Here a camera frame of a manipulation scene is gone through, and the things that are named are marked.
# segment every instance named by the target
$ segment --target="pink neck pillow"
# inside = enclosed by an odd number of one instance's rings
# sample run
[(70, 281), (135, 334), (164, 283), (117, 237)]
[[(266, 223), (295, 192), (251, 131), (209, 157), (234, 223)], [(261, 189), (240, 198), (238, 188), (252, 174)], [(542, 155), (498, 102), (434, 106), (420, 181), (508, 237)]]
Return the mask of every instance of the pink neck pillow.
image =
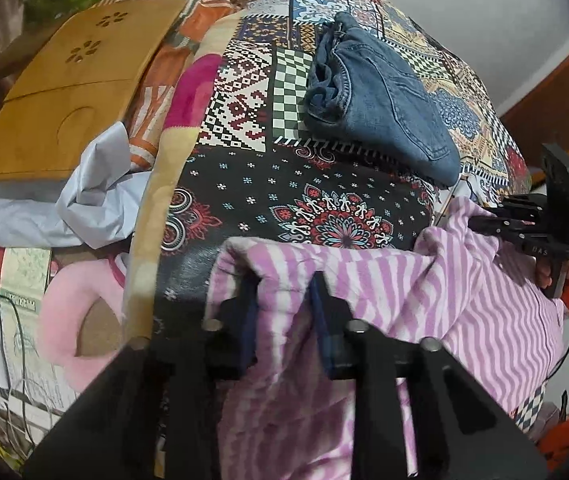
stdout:
[(116, 279), (114, 273), (118, 268), (113, 260), (71, 264), (59, 270), (42, 298), (36, 349), (42, 358), (64, 369), (69, 386), (77, 392), (84, 391), (117, 354), (76, 355), (82, 322), (96, 300), (102, 298), (122, 321), (124, 289), (119, 282), (124, 283), (124, 276)]

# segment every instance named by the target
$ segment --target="white cloth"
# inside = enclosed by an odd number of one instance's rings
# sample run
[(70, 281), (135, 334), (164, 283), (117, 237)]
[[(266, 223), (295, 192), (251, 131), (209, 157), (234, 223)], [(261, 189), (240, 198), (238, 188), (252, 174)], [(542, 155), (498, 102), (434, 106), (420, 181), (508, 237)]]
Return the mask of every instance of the white cloth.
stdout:
[(150, 175), (127, 174), (130, 164), (117, 122), (89, 143), (66, 182), (0, 182), (0, 246), (97, 249), (127, 238)]

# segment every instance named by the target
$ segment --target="striped towel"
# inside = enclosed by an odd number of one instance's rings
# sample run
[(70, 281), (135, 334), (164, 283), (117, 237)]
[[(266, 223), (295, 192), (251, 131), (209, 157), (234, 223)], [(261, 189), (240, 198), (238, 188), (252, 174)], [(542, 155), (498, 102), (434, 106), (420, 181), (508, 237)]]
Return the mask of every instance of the striped towel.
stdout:
[[(533, 283), (533, 258), (468, 229), (469, 216), (480, 214), (487, 213), (466, 198), (453, 200), (447, 226), (425, 229), (414, 252), (226, 241), (208, 315), (234, 296), (246, 267), (262, 281), (258, 363), (227, 392), (218, 425), (223, 478), (349, 477), (354, 384), (322, 372), (303, 304), (316, 270), (354, 317), (402, 340), (442, 339), (508, 413), (543, 383), (562, 350), (562, 302)], [(409, 398), (404, 385), (399, 390), (407, 466), (415, 471)]]

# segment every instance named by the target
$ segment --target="white wall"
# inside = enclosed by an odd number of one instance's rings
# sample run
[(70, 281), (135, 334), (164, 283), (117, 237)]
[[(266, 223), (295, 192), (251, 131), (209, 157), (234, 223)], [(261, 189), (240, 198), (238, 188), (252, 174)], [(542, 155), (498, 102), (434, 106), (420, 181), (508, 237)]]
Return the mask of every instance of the white wall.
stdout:
[(569, 54), (569, 0), (389, 0), (467, 61), (502, 114)]

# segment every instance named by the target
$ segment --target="blue denim jeans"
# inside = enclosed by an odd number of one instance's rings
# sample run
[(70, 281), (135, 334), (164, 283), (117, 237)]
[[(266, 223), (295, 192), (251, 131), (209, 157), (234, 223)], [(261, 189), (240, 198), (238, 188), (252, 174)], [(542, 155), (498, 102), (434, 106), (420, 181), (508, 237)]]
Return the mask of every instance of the blue denim jeans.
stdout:
[(304, 121), (318, 137), (356, 140), (453, 186), (460, 155), (409, 64), (338, 12), (309, 70)]

